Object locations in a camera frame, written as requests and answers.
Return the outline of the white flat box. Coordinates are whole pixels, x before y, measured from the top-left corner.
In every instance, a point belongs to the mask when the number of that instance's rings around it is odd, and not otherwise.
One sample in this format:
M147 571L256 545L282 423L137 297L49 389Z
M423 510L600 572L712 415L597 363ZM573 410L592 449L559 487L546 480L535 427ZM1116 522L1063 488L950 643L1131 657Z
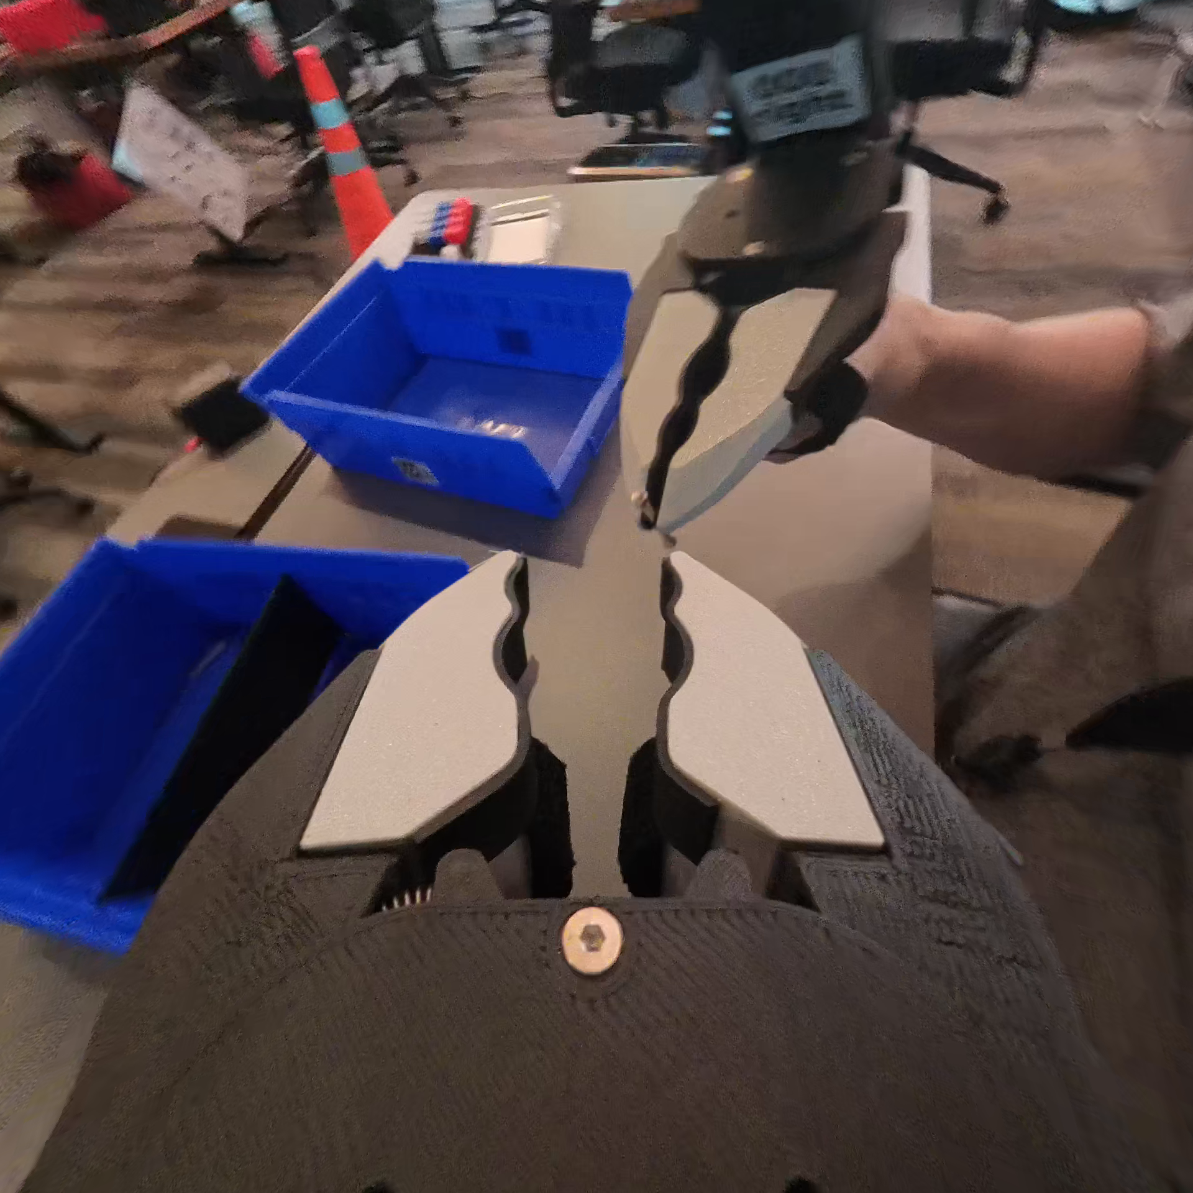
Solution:
M485 206L477 258L489 264L550 264L562 227L553 193Z

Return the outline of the red object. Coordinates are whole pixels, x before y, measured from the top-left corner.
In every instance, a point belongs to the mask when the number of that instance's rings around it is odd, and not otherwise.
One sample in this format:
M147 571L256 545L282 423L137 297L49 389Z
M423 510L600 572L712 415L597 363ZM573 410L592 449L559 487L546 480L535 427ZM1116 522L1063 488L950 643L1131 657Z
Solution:
M126 182L93 153L25 150L16 157L14 179L38 216L68 231L92 227L134 197Z

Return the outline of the black bin divider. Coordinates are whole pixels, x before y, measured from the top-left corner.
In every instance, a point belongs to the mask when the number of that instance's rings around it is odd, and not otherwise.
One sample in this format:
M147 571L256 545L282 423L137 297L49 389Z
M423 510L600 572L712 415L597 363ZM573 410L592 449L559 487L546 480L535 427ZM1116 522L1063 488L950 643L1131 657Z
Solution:
M102 903L156 893L228 790L306 709L343 630L285 574L187 740Z

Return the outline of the dark tablet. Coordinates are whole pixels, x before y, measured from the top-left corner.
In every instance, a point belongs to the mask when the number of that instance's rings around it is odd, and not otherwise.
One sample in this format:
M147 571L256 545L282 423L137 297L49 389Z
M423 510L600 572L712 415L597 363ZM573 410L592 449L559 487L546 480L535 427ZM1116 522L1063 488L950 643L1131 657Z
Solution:
M708 152L691 140L619 140L593 148L567 167L577 183L644 182L705 175Z

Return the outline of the black office chair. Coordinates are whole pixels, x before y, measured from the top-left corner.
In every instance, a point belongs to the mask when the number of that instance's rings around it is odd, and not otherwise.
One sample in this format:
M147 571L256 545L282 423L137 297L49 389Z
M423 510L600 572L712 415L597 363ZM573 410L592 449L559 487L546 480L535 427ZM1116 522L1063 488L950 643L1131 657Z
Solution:
M702 55L698 3L614 3L609 33L593 31L602 3L546 4L546 98L559 118L623 118L630 135L665 132L665 99L691 79Z
M999 223L1009 202L994 179L917 140L924 104L985 95L1019 96L1029 85L1046 33L1038 1L897 1L888 10L890 78L904 111L897 152L908 167L947 184L981 190L982 223Z

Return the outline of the white printed paper sign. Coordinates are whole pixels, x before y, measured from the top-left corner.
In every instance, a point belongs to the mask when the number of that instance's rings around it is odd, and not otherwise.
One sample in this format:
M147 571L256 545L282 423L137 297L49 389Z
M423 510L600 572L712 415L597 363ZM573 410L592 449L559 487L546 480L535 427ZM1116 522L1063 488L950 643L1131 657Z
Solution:
M239 243L248 224L248 173L201 126L141 82L127 85L112 170L180 204Z

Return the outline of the person's grey shirt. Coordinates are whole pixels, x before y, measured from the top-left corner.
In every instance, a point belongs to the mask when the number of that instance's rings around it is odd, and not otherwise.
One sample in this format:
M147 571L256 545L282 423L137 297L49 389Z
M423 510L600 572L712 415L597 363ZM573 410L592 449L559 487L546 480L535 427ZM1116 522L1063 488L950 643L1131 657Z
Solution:
M1138 309L1153 362L1117 466L1151 483L1065 596L955 646L935 733L1025 858L1143 1163L1190 1190L1190 295ZM1046 754L1011 784L954 761L1016 734Z

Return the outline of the blue plastic bin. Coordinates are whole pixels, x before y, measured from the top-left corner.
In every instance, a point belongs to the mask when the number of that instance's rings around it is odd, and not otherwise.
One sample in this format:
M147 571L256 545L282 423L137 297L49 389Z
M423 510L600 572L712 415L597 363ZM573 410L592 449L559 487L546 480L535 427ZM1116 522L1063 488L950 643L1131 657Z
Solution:
M332 467L533 517L616 423L626 273L369 261L242 380Z

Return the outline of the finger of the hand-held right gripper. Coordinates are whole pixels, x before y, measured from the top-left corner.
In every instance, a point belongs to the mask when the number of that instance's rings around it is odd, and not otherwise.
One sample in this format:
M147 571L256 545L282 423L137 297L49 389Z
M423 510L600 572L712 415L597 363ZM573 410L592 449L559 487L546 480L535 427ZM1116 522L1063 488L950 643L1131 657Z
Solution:
M722 312L697 291L665 292L624 375L619 419L624 488L660 498L661 522L680 522L691 505L698 417L724 372Z
M654 525L674 534L719 503L792 427L785 388L837 294L796 288L745 308L727 336L721 380L665 466Z

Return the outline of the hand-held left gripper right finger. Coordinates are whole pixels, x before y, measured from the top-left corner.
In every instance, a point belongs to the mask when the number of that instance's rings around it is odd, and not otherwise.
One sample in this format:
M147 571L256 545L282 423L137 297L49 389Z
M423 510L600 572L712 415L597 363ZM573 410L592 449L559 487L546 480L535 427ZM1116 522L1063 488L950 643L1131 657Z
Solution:
M782 897L790 855L863 859L886 835L812 656L776 615L678 549L660 567L665 690L631 755L617 865L670 897L717 851Z

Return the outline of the black charger box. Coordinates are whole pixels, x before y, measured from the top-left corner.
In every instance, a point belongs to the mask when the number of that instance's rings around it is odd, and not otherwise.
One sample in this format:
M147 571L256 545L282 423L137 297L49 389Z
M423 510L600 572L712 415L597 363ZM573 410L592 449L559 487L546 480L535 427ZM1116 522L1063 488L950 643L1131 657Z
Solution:
M201 368L173 393L171 416L207 456L222 459L259 436L271 416L241 390L241 378L227 365Z

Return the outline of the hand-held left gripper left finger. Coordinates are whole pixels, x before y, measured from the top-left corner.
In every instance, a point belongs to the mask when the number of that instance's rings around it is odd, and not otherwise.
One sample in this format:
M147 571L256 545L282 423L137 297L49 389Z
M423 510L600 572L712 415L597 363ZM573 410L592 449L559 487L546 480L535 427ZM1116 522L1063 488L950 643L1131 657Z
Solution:
M513 852L515 897L572 892L563 764L529 724L528 561L501 551L376 650L299 838L303 855L386 855L398 897L441 858Z

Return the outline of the orange traffic cone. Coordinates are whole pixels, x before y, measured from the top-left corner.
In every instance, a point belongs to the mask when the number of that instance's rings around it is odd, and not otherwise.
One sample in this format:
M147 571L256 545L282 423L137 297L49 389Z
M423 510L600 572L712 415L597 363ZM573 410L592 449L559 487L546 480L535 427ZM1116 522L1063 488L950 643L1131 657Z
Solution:
M393 210L320 51L300 47L292 58L322 143L347 250L357 260L393 221Z

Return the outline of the blue bin with black divider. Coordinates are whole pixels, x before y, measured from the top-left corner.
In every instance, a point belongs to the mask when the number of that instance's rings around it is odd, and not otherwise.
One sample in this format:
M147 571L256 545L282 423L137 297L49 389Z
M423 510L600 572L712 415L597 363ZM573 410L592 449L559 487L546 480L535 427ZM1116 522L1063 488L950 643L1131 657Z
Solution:
M102 890L282 575L343 630L309 706L465 571L442 555L97 541L2 652L2 922L126 953L156 893Z

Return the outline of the person's right forearm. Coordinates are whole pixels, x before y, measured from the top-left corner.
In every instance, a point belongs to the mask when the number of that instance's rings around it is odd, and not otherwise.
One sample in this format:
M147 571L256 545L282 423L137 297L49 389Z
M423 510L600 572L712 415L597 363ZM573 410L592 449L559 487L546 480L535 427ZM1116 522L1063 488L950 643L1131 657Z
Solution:
M1056 480L1127 461L1151 348L1138 308L1016 322L896 295L847 363L867 385L864 416Z

